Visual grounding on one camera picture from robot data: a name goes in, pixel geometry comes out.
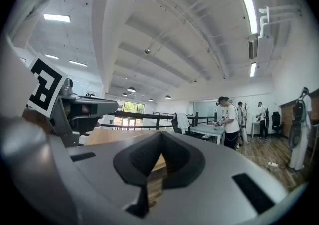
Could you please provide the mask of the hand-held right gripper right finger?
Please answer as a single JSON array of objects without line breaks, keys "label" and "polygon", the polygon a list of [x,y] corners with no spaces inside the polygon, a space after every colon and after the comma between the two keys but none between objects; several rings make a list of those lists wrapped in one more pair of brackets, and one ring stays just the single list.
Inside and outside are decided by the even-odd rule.
[{"label": "hand-held right gripper right finger", "polygon": [[149,138],[192,146],[205,160],[189,185],[163,190],[149,212],[150,225],[269,224],[274,206],[287,196],[275,177],[228,147],[177,133]]}]

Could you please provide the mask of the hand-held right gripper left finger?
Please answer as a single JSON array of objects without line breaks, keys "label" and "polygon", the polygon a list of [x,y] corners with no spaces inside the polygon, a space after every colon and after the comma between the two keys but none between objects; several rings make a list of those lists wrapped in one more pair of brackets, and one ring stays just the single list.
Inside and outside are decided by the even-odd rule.
[{"label": "hand-held right gripper left finger", "polygon": [[149,209],[147,182],[160,157],[162,133],[72,147],[77,225],[162,225]]}]

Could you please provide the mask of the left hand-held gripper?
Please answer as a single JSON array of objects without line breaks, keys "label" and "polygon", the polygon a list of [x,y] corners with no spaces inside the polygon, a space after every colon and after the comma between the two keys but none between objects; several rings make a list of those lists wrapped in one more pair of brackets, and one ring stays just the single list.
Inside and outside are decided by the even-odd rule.
[{"label": "left hand-held gripper", "polygon": [[22,147],[55,137],[64,147],[98,119],[117,111],[117,101],[79,96],[72,80],[48,60],[37,57],[26,67],[8,37],[0,39],[0,147]]}]

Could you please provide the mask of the black metal railing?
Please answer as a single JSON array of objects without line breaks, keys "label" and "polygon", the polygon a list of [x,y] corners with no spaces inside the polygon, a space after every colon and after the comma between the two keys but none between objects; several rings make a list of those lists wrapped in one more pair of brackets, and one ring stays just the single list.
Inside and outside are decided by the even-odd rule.
[{"label": "black metal railing", "polygon": [[[130,125],[113,125],[113,124],[103,124],[101,123],[101,127],[110,127],[110,128],[152,128],[158,130],[159,128],[164,128],[164,127],[172,127],[172,125],[168,126],[161,126],[160,121],[161,120],[173,120],[174,115],[173,114],[168,114],[166,113],[165,115],[155,115],[155,114],[140,114],[140,113],[130,113],[130,112],[124,112],[124,111],[116,111],[112,115],[114,115],[117,118],[122,118],[122,119],[137,119],[137,120],[143,120],[143,119],[148,119],[148,120],[155,120],[156,125],[155,126],[130,126]],[[207,124],[207,123],[213,123],[217,121],[217,114],[215,113],[214,116],[199,116],[196,114],[195,116],[188,116],[188,120],[191,120],[190,126],[198,126],[199,124]]]}]

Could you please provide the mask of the white table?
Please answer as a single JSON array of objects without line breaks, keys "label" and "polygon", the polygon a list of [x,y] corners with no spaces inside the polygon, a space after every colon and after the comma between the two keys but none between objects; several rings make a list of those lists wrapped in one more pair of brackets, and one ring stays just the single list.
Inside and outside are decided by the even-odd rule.
[{"label": "white table", "polygon": [[214,125],[199,125],[195,127],[190,127],[190,130],[191,132],[216,137],[217,145],[221,144],[223,134],[225,133],[225,129],[223,126],[214,126]]}]

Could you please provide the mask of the small white desk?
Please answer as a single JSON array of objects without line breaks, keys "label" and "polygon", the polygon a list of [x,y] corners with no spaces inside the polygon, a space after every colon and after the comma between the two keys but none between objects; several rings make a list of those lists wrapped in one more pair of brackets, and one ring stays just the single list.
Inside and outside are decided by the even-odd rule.
[{"label": "small white desk", "polygon": [[252,124],[251,124],[251,138],[254,138],[255,136],[259,135],[259,127],[260,127],[259,121],[252,122]]}]

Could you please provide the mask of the white ceiling air conditioner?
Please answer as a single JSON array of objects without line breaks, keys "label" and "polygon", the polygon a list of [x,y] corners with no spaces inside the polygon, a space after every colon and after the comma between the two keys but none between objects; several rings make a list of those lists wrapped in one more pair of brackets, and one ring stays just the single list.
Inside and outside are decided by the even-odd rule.
[{"label": "white ceiling air conditioner", "polygon": [[269,59],[274,49],[274,38],[270,34],[248,37],[249,59],[264,61]]}]

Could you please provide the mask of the white ceiling pipes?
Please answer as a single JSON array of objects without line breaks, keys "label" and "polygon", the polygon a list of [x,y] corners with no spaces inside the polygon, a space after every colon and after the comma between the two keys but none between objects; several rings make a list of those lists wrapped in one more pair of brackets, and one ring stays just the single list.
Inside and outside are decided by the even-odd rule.
[{"label": "white ceiling pipes", "polygon": [[297,5],[266,6],[265,8],[259,8],[258,12],[262,14],[260,17],[260,34],[258,38],[268,35],[265,30],[266,27],[290,21],[302,15],[302,9]]}]

